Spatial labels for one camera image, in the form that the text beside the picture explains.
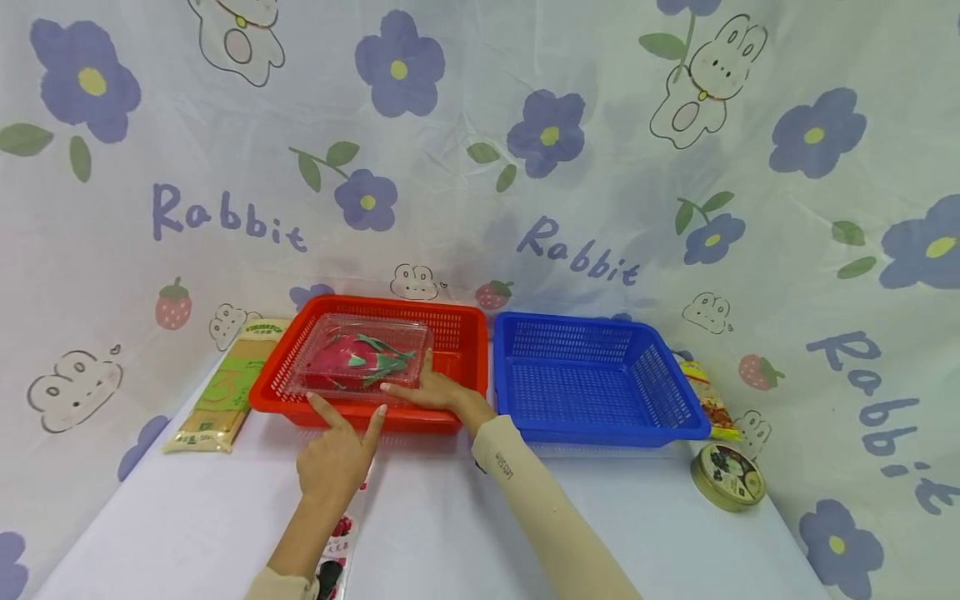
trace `hand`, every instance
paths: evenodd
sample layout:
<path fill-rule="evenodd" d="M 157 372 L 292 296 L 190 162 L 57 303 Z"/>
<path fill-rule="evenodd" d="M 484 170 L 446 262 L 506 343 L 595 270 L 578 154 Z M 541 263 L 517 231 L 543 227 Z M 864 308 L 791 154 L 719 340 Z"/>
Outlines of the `hand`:
<path fill-rule="evenodd" d="M 307 400 L 330 429 L 297 456 L 300 491 L 304 500 L 332 498 L 346 508 L 367 478 L 387 415 L 387 405 L 376 409 L 367 433 L 361 439 L 329 402 L 315 394 L 308 395 Z"/>
<path fill-rule="evenodd" d="M 418 389 L 381 383 L 380 390 L 423 408 L 452 411 L 467 426 L 471 438 L 476 438 L 477 431 L 485 422 L 496 418 L 486 398 L 433 370 L 433 349 L 423 356 Z"/>

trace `tin can lid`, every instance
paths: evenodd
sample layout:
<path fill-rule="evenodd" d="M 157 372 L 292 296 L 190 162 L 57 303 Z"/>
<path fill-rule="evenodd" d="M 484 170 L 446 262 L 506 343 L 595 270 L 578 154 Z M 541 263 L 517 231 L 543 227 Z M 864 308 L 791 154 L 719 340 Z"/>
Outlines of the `tin can lid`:
<path fill-rule="evenodd" d="M 742 506 L 754 506 L 767 494 L 767 483 L 756 463 L 726 444 L 710 443 L 696 464 L 711 492 Z"/>

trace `white curtain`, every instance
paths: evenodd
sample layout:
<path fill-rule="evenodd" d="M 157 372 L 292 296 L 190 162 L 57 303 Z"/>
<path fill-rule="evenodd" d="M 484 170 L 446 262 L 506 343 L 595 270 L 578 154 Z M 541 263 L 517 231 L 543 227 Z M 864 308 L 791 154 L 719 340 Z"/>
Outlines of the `white curtain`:
<path fill-rule="evenodd" d="M 652 324 L 834 597 L 956 597 L 959 12 L 11 5 L 0 597 L 251 312 L 329 291 Z"/>

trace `beige arm sleeve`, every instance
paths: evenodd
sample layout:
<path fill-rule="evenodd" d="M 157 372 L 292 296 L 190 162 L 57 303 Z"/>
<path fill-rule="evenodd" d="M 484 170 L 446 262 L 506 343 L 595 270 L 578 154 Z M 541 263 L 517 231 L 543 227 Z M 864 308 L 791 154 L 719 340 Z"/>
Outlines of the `beige arm sleeve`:
<path fill-rule="evenodd" d="M 308 582 L 302 577 L 277 575 L 266 566 L 253 580 L 244 600 L 316 600 L 319 593 L 316 577 Z"/>
<path fill-rule="evenodd" d="M 473 458 L 496 479 L 561 600 L 641 600 L 610 550 L 566 497 L 510 417 L 484 423 Z"/>

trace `yellow package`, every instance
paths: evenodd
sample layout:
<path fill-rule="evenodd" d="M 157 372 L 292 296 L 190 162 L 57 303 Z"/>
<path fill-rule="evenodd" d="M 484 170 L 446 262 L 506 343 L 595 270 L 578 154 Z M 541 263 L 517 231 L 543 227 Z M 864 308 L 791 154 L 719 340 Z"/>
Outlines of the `yellow package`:
<path fill-rule="evenodd" d="M 710 420 L 710 436 L 717 440 L 739 442 L 740 432 L 737 431 L 730 413 L 727 412 L 727 407 L 716 394 L 700 363 L 695 360 L 685 360 L 680 363 L 680 370 L 684 372 L 690 387 L 700 398 L 700 405 L 707 413 L 707 418 Z"/>
<path fill-rule="evenodd" d="M 250 412 L 250 388 L 288 326 L 288 319 L 247 321 L 190 415 L 160 451 L 233 450 L 233 441 Z"/>

